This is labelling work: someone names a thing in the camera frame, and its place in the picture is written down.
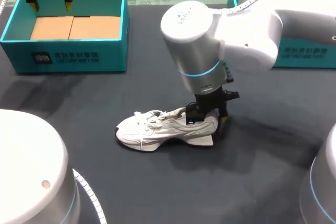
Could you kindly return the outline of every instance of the shoelace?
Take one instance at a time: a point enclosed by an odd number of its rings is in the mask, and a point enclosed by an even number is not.
[[[143,133],[149,129],[158,129],[162,127],[162,121],[167,117],[168,113],[160,110],[152,110],[147,113],[135,112],[136,122],[140,126],[139,138],[140,149],[142,150]]]

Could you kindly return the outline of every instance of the white cylindrical robot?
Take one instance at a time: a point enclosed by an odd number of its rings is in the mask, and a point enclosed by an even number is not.
[[[0,223],[78,223],[77,183],[66,147],[50,124],[0,110],[0,157]]]
[[[336,223],[336,125],[307,173],[300,192],[306,224]]]

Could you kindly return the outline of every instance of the shoe tongue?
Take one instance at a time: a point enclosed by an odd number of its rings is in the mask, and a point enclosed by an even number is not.
[[[185,108],[179,108],[170,112],[167,112],[165,115],[165,119],[166,118],[179,118],[182,113],[185,112]],[[155,112],[153,115],[155,116],[160,116],[161,113],[160,112]]]
[[[176,109],[176,110],[173,110],[173,111],[169,112],[167,117],[177,118],[180,115],[182,115],[183,112],[185,112],[185,108],[179,108],[179,109]]]

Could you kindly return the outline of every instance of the logo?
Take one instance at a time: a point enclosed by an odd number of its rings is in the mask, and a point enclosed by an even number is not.
[[[32,52],[36,64],[53,64],[48,52]]]

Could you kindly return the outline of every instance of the dark gray table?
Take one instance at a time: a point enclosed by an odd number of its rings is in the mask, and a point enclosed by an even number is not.
[[[233,73],[226,137],[212,148],[182,143],[140,153],[114,127],[134,111],[172,110],[193,100],[165,49],[168,7],[131,6],[127,73],[18,76],[0,49],[0,108],[48,121],[109,223],[298,223],[299,188],[336,123],[336,71]],[[11,10],[0,19],[3,30]],[[98,223],[81,191],[81,223]]]

